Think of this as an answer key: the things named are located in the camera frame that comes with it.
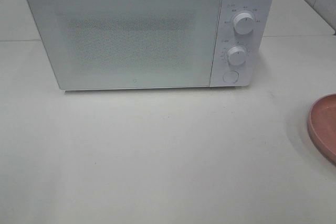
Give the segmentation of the round white door button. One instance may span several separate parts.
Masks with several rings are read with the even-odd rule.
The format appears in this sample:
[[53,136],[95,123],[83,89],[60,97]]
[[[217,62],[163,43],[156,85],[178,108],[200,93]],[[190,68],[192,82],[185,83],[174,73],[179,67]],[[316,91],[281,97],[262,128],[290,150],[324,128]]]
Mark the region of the round white door button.
[[236,83],[239,79],[239,73],[237,71],[228,71],[223,75],[223,81],[226,83]]

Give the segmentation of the pink round plate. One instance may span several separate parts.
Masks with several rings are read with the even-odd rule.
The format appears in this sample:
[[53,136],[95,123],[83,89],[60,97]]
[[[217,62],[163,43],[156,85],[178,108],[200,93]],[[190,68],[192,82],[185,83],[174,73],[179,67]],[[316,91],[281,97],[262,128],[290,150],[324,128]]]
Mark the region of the pink round plate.
[[307,129],[315,147],[335,165],[335,93],[321,97],[311,106]]

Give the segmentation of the white microwave door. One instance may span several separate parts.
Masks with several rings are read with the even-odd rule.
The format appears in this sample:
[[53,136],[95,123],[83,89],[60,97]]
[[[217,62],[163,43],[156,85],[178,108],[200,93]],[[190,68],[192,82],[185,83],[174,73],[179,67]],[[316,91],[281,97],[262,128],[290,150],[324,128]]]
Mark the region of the white microwave door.
[[206,87],[221,0],[27,0],[61,90]]

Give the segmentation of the lower white timer knob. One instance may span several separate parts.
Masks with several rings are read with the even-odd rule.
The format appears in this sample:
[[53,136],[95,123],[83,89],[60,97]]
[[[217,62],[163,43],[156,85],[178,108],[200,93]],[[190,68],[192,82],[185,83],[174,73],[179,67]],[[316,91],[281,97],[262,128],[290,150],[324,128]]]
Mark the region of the lower white timer knob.
[[230,65],[240,66],[245,63],[247,51],[242,46],[234,46],[227,52],[227,59]]

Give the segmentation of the upper white power knob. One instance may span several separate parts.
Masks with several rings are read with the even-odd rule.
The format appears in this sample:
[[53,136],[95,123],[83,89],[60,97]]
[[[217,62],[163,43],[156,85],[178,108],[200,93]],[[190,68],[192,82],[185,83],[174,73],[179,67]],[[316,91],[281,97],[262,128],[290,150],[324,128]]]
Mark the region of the upper white power knob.
[[241,11],[233,19],[233,27],[237,34],[246,35],[253,31],[255,26],[254,14],[250,11]]

